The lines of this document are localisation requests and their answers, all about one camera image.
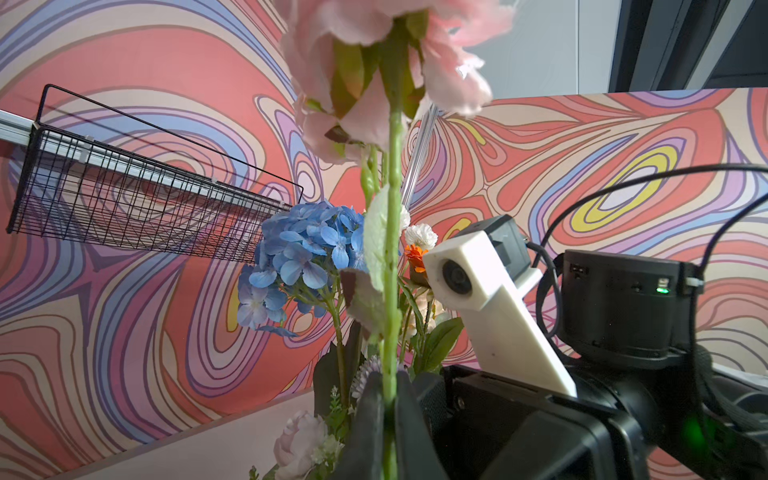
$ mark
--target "flower bouquet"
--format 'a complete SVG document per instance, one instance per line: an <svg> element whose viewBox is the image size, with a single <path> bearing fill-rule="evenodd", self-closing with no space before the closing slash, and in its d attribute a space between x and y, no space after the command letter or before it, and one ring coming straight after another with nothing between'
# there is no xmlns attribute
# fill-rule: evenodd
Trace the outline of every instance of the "flower bouquet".
<svg viewBox="0 0 768 480"><path fill-rule="evenodd" d="M292 299L302 311L330 313L336 330L339 381L336 394L333 388L329 394L325 430L306 415L291 419L287 439L276 443L279 468L274 475L322 478L334 468L341 448L329 436L343 442L349 431L354 411L349 399L354 397L347 375L349 366L356 369L354 358L362 349L360 335L350 334L343 345L341 313L346 309L364 326L372 353L379 356L369 356L360 372L382 373L387 425L382 433L382 476L395 478L392 419L399 360L407 363L410 355L414 374L437 369L461 331L460 319L446 319L430 296L419 263L428 243L406 241L412 275L405 279L399 274L402 137L430 101L462 115L476 114L490 102L490 88L477 72L482 61L463 47L509 30L514 9L500 6L498 0L274 2L287 25L281 46L293 76L294 111L303 139L325 162L360 164L367 209L364 221L351 209L325 203L298 205L273 217L263 225L256 266L243 270L240 300L245 308L242 315L238 312L242 325L291 335L282 327L281 309ZM317 381L315 388L316 397L324 396ZM302 425L315 433L304 436ZM312 442L296 440L308 437L323 440L310 452ZM326 443L332 448L322 447Z"/></svg>

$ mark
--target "yellow swirl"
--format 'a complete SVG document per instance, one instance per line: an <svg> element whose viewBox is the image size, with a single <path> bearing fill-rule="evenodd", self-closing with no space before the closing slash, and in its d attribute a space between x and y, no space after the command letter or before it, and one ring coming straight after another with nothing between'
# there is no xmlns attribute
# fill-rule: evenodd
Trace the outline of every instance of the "yellow swirl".
<svg viewBox="0 0 768 480"><path fill-rule="evenodd" d="M634 158L613 180L605 185L605 187L615 185L632 175L633 172L643 168L653 167L656 172L672 170L677 165L677 160L678 153L675 147L661 145ZM612 209L601 209L601 206L605 204L605 201L611 195L592 200L591 202L582 205L581 208L574 212L573 220L571 220L571 227L578 233L587 233L597 230L640 206L659 190L660 185L661 180L648 182L642 187L640 193L635 195L631 201L622 203Z"/></svg>

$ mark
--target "psychedelic wallpaper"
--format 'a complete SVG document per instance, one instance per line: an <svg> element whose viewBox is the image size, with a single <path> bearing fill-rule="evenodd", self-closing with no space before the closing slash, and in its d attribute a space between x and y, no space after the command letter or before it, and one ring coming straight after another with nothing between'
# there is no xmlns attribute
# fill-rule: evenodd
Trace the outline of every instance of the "psychedelic wallpaper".
<svg viewBox="0 0 768 480"><path fill-rule="evenodd" d="M282 28L268 0L0 2L0 109L32 118L55 83L291 178L305 200L362 208L357 168L318 161L300 140ZM148 156L296 201L225 157L71 98L50 103L48 123L125 147L147 138ZM472 120L439 118L437 132L414 219L447 238L510 213L536 240L571 201L612 182L766 163L768 89L502 100ZM3 222L24 152L0 144ZM766 189L753 174L701 174L623 190L579 210L551 248L695 261ZM755 373L768 369L766 212L719 244L700 299L703 344ZM47 478L311 386L330 318L289 307L292 339L241 329L241 266L0 233L0 478ZM474 360L465 337L449 360ZM655 478L695 478L661 452L650 463Z"/></svg>

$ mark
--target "camera lens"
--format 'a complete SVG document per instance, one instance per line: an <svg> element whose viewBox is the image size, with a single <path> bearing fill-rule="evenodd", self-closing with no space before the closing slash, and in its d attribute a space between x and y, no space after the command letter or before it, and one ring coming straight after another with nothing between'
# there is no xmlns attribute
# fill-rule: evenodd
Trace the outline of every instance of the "camera lens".
<svg viewBox="0 0 768 480"><path fill-rule="evenodd" d="M472 282L461 265L448 260L442 266L442 277L448 287L459 295L466 295L472 291Z"/></svg>

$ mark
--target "black wire basket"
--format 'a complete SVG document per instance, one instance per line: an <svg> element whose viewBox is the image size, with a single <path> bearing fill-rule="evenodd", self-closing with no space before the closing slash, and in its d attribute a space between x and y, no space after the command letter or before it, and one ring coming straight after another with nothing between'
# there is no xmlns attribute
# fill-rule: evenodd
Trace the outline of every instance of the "black wire basket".
<svg viewBox="0 0 768 480"><path fill-rule="evenodd" d="M291 207L283 200L43 124L50 88L247 164L133 115L47 85L19 178L8 233L252 263L262 237L261 223ZM272 175L247 165L257 169L259 177ZM272 177L301 199L301 186Z"/></svg>

